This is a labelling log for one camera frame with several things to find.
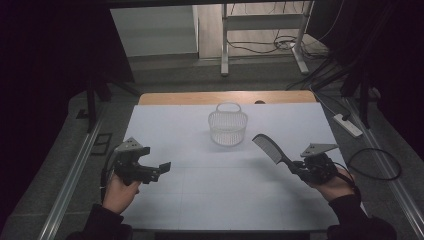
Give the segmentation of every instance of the power strip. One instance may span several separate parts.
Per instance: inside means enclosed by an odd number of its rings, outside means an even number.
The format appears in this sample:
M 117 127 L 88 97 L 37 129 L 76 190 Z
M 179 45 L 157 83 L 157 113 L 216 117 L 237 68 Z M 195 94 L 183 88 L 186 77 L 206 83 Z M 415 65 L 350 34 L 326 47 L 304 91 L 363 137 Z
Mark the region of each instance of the power strip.
M 359 128 L 357 128 L 355 125 L 353 125 L 353 123 L 351 123 L 349 120 L 344 121 L 343 115 L 341 114 L 337 114 L 336 116 L 333 117 L 334 120 L 340 124 L 346 131 L 348 131 L 350 133 L 350 135 L 352 135 L 354 138 L 357 138 L 359 136 L 362 135 L 362 131 L 359 130 Z

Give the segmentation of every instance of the white basket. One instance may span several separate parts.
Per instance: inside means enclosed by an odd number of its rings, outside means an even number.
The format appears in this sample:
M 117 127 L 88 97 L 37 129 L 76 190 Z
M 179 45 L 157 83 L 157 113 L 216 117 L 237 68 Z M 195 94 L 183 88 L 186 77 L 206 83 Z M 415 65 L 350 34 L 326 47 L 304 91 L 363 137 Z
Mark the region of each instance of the white basket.
M 221 111 L 223 104 L 237 105 L 238 111 Z M 247 115 L 241 111 L 239 104 L 223 102 L 216 106 L 216 111 L 209 114 L 209 127 L 212 140 L 222 146 L 234 146 L 243 141 L 246 131 Z

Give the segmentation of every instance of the cable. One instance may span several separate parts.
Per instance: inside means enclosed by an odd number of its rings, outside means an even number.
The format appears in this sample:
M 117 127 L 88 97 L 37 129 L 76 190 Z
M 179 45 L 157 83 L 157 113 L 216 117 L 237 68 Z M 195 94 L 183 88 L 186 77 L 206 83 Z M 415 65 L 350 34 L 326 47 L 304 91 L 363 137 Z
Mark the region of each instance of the cable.
M 233 47 L 233 48 L 244 49 L 244 50 L 247 50 L 247 51 L 250 51 L 250 52 L 254 52 L 254 53 L 259 53 L 259 54 L 272 53 L 272 52 L 275 52 L 275 51 L 277 51 L 277 50 L 280 50 L 280 49 L 278 49 L 278 48 L 275 48 L 275 49 L 270 50 L 270 51 L 266 51 L 266 52 L 259 52 L 259 51 L 255 51 L 255 50 L 253 50 L 253 49 L 246 48 L 246 47 L 238 47 L 238 46 L 234 46 L 234 45 L 233 45 L 231 42 L 229 42 L 228 40 L 227 40 L 227 43 L 228 43 L 231 47 Z
M 364 152 L 364 151 L 379 151 L 379 152 L 382 152 L 382 153 L 384 153 L 384 154 L 387 154 L 390 158 L 392 158 L 393 159 L 393 162 L 395 163 L 395 165 L 397 166 L 397 168 L 398 168 L 398 172 L 397 172 L 397 174 L 394 176 L 394 177 L 389 177 L 389 178 L 379 178 L 379 177 L 375 177 L 375 176 L 371 176 L 370 174 L 368 174 L 368 173 L 364 173 L 364 172 L 362 172 L 361 170 L 359 170 L 359 169 L 357 169 L 356 167 L 354 167 L 354 166 L 352 166 L 352 161 L 353 161 L 353 159 L 358 155 L 358 154 L 360 154 L 360 153 L 362 153 L 362 152 Z M 356 171 L 357 173 L 359 173 L 360 175 L 362 175 L 362 176 L 365 176 L 365 177 L 368 177 L 368 178 L 371 178 L 371 179 L 373 179 L 373 180 L 380 180 L 380 181 L 393 181 L 393 180 L 396 180 L 396 179 L 398 179 L 401 175 L 402 175 L 402 166 L 400 165 L 400 163 L 399 163 L 399 161 L 392 155 L 392 154 L 390 154 L 389 152 L 387 152 L 387 151 L 385 151 L 385 150 L 382 150 L 382 149 L 378 149 L 378 148 L 364 148 L 364 149 L 361 149 L 361 150 L 359 150 L 358 152 L 356 152 L 355 154 L 353 154 L 352 155 L 352 157 L 350 157 L 349 158 L 349 160 L 347 161 L 347 163 L 346 163 L 346 165 L 348 166 L 348 167 L 350 167 L 352 170 L 354 170 L 354 171 Z
M 347 174 L 349 174 L 350 180 L 352 180 L 352 182 L 355 183 L 355 179 L 353 178 L 352 174 L 350 174 L 350 171 L 345 166 L 343 166 L 343 165 L 341 165 L 340 163 L 337 163 L 337 162 L 333 162 L 333 163 L 342 167 L 347 172 Z
M 311 84 L 312 84 L 312 82 L 315 80 L 315 79 L 318 79 L 318 78 L 321 78 L 321 77 L 323 77 L 323 76 L 325 76 L 325 75 L 327 75 L 327 74 L 329 74 L 331 71 L 333 71 L 337 66 L 339 65 L 339 63 L 336 63 L 336 64 L 334 64 L 334 66 L 332 67 L 332 68 L 330 68 L 327 72 L 325 72 L 325 73 L 323 73 L 323 74 L 321 74 L 321 75 L 319 75 L 319 76 L 316 76 L 316 77 L 313 77 L 310 81 L 311 81 Z M 303 83 L 303 86 L 300 88 L 301 90 L 304 90 L 305 89 L 305 86 L 306 86 L 306 84 L 307 84 L 307 82 L 304 82 Z
M 328 52 L 327 52 L 327 55 L 320 54 L 320 53 L 310 53 L 306 49 L 306 45 L 303 41 L 300 44 L 300 50 L 302 50 L 303 56 L 305 56 L 308 59 L 315 60 L 315 59 L 326 59 L 326 58 L 328 58 Z
M 279 38 L 291 38 L 291 39 L 290 40 L 283 40 L 283 41 L 276 41 Z M 275 52 L 277 50 L 289 50 L 289 49 L 291 49 L 292 47 L 289 46 L 287 43 L 292 43 L 292 42 L 294 42 L 295 39 L 296 39 L 296 37 L 293 37 L 293 36 L 278 36 L 278 33 L 277 33 L 277 36 L 275 37 L 274 42 L 272 42 L 272 43 L 270 43 L 270 42 L 269 43 L 264 43 L 264 42 L 230 42 L 228 40 L 227 40 L 227 42 L 233 48 L 244 49 L 244 50 L 251 51 L 251 52 L 254 52 L 254 53 L 258 53 L 258 54 L 266 54 L 266 53 Z M 256 50 L 253 50 L 253 49 L 250 49 L 250 48 L 239 47 L 239 46 L 233 45 L 233 44 L 243 44 L 243 43 L 244 44 L 274 45 L 275 49 L 270 50 L 270 51 L 265 51 L 265 52 L 259 52 L 259 51 L 256 51 Z
M 339 19 L 339 16 L 340 16 L 340 13 L 342 12 L 342 8 L 343 8 L 343 5 L 344 5 L 344 1 L 345 0 L 343 0 L 342 1 L 342 4 L 340 5 L 340 9 L 339 9 L 339 12 L 337 13 L 337 16 L 336 16 L 336 19 L 334 20 L 334 22 L 333 22 L 333 25 L 331 26 L 331 28 L 327 31 L 327 33 L 326 34 L 324 34 L 322 37 L 320 37 L 319 39 L 317 39 L 316 41 L 314 41 L 314 42 L 311 42 L 311 43 L 309 43 L 309 44 L 307 44 L 306 46 L 308 46 L 308 45 L 311 45 L 311 44 L 313 44 L 313 43 L 316 43 L 316 42 L 319 42 L 319 41 L 321 41 L 323 38 L 325 38 L 332 30 L 333 30 L 333 28 L 334 28 L 334 26 L 336 25 L 336 23 L 337 23 L 337 20 Z
M 327 109 L 329 109 L 324 103 L 323 103 L 323 101 L 322 101 L 322 99 L 320 98 L 320 97 L 318 97 L 318 92 L 314 92 L 313 90 L 312 90 L 312 84 L 310 84 L 309 85 L 309 89 L 310 89 L 310 91 L 318 98 L 318 100 L 321 102 L 321 104 L 323 104 Z M 343 104 L 341 104 L 339 101 L 337 101 L 336 99 L 334 99 L 334 98 L 332 98 L 332 97 L 330 97 L 330 96 L 327 96 L 327 95 L 325 95 L 325 94 L 323 94 L 323 93 L 319 93 L 319 94 L 321 94 L 322 96 L 324 96 L 324 97 L 326 97 L 326 98 L 328 98 L 328 99 L 330 99 L 330 100 L 332 100 L 333 102 L 335 102 L 335 103 L 337 103 L 340 107 L 342 107 L 343 109 L 345 109 L 345 111 L 347 112 L 347 114 L 343 114 L 343 120 L 347 120 L 349 117 L 350 117 L 350 115 L 352 114 L 350 111 L 349 111 L 349 109 L 347 108 L 347 107 L 345 107 Z
M 337 113 L 336 112 L 334 112 L 333 110 L 331 110 L 331 108 L 329 108 L 328 106 L 327 106 L 327 104 L 325 104 L 322 100 L 321 100 L 321 98 L 312 90 L 312 88 L 311 88 L 311 85 L 309 85 L 309 89 L 311 90 L 311 92 L 315 95 L 315 97 L 316 98 L 318 98 L 318 100 L 320 101 L 320 103 L 325 107 L 325 108 L 327 108 L 331 113 L 333 113 L 334 115 L 337 115 Z
M 293 1 L 292 3 L 293 3 L 293 10 L 297 13 L 295 2 Z
M 330 65 L 330 63 L 333 61 L 333 58 L 331 57 L 331 55 L 329 55 L 329 57 L 324 61 L 324 62 L 322 62 L 321 63 L 321 65 L 317 68 L 317 69 L 315 69 L 311 74 L 309 74 L 307 77 L 305 77 L 303 80 L 300 80 L 300 81 L 298 81 L 298 82 L 295 82 L 295 83 L 291 83 L 291 84 L 289 84 L 289 85 L 287 85 L 287 87 L 286 87 L 286 91 L 288 91 L 288 90 L 290 90 L 291 88 L 293 88 L 294 86 L 296 86 L 296 85 L 299 85 L 299 84 L 302 84 L 302 83 L 306 83 L 306 82 L 308 82 L 309 80 L 311 80 L 311 79 L 313 79 L 314 78 L 314 76 L 316 75 L 316 74 L 318 74 L 320 71 L 322 71 L 324 68 L 326 68 L 328 65 Z
M 272 12 L 275 12 L 275 8 L 276 7 L 277 7 L 277 2 L 274 2 L 274 8 L 268 14 L 271 14 Z

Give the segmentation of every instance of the human hand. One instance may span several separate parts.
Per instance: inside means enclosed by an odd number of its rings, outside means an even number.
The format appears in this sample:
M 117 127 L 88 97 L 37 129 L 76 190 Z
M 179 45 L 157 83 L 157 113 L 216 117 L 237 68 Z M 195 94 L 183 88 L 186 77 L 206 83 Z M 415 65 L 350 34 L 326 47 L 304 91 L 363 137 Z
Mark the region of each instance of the human hand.
M 339 171 L 339 173 L 351 179 L 351 175 L 349 175 L 349 173 L 346 170 L 341 168 L 337 168 L 337 170 Z M 321 185 L 313 184 L 313 183 L 307 183 L 307 184 L 310 187 L 318 190 L 321 193 L 321 195 L 329 202 L 338 197 L 355 194 L 352 187 L 345 180 L 337 176 L 333 177 L 330 181 Z
M 103 207 L 121 214 L 134 200 L 134 196 L 139 193 L 140 184 L 141 182 L 134 181 L 127 186 L 121 178 L 113 174 L 106 188 Z

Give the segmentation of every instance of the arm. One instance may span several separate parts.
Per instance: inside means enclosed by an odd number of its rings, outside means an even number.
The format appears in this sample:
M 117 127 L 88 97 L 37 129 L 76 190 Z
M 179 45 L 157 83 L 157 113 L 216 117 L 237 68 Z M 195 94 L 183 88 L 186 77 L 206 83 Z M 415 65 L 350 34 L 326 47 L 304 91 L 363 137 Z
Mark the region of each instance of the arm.
M 126 186 L 115 174 L 106 191 L 103 205 L 94 204 L 82 232 L 72 233 L 67 240 L 114 239 L 122 230 L 123 217 L 120 214 L 134 200 L 140 182 Z
M 338 171 L 348 178 L 351 177 L 343 169 Z M 309 186 L 317 189 L 329 202 L 339 220 L 340 225 L 328 228 L 329 240 L 396 239 L 396 231 L 389 223 L 376 217 L 368 218 L 352 187 L 341 178 L 334 177 L 325 184 Z

